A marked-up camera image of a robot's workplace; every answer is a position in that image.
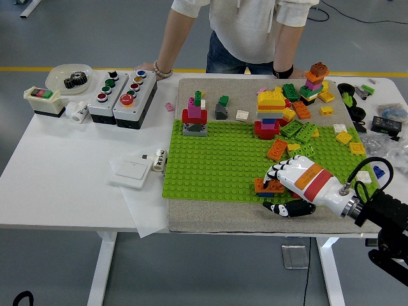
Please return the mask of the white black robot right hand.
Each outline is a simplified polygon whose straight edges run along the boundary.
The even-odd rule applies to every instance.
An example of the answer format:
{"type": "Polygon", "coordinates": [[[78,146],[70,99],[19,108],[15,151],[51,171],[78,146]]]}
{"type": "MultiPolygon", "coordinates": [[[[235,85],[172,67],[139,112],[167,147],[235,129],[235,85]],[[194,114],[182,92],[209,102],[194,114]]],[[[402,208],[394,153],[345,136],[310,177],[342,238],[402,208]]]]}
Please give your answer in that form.
{"type": "Polygon", "coordinates": [[[305,156],[298,155],[271,166],[265,174],[263,187],[267,188],[273,179],[305,201],[326,206],[341,217],[350,214],[358,204],[354,190],[345,187],[328,170],[305,156]]]}

